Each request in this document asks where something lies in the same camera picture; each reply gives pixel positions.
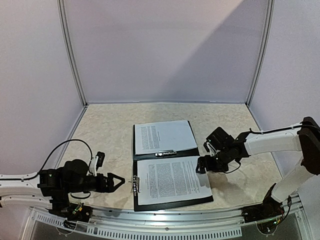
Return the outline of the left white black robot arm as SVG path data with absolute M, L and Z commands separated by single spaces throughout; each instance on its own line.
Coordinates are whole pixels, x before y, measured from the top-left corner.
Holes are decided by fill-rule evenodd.
M 101 165 L 98 157 L 90 163 L 74 159 L 56 169 L 25 175 L 1 175 L 0 205 L 42 207 L 70 217 L 77 207 L 70 202 L 70 194 L 113 193 L 125 183 L 123 177 L 113 173 L 98 173 Z

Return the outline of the black clip folder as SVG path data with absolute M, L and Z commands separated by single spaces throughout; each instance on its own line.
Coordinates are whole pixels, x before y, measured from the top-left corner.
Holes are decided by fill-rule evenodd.
M 213 202 L 208 176 L 196 172 L 200 153 L 188 120 L 135 124 L 132 135 L 134 211 Z

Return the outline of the white printed sheet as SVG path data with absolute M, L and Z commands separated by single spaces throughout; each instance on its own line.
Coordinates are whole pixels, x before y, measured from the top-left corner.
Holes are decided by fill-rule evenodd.
M 197 148 L 191 125 L 187 120 L 152 122 L 134 125 L 136 155 L 175 152 Z

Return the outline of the white paper stack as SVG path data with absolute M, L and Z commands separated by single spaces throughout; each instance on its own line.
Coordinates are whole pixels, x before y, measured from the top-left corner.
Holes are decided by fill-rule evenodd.
M 196 173 L 197 156 L 136 162 L 137 210 L 179 208 L 213 202 L 206 174 Z

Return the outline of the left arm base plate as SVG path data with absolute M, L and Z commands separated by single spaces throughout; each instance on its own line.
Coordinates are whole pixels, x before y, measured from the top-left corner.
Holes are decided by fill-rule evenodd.
M 93 208 L 84 205 L 84 203 L 70 203 L 68 207 L 49 209 L 48 212 L 52 215 L 65 218 L 68 221 L 88 223 L 93 214 Z

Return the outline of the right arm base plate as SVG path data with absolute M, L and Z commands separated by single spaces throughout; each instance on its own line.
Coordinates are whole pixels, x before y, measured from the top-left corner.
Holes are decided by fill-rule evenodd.
M 257 222 L 267 219 L 273 219 L 277 216 L 282 216 L 285 210 L 280 205 L 272 204 L 255 204 L 250 206 L 245 206 L 241 209 L 241 216 L 244 218 L 245 223 Z

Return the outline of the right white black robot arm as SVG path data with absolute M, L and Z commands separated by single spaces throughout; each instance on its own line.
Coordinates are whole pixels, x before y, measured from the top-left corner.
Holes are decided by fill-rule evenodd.
M 310 116 L 283 128 L 245 131 L 236 138 L 222 127 L 217 127 L 203 146 L 207 155 L 197 160 L 195 171 L 198 174 L 226 173 L 232 161 L 240 162 L 262 153 L 295 151 L 302 154 L 294 169 L 270 188 L 265 196 L 266 201 L 258 208 L 262 218 L 269 218 L 278 210 L 278 203 L 286 200 L 307 180 L 320 174 L 320 127 Z

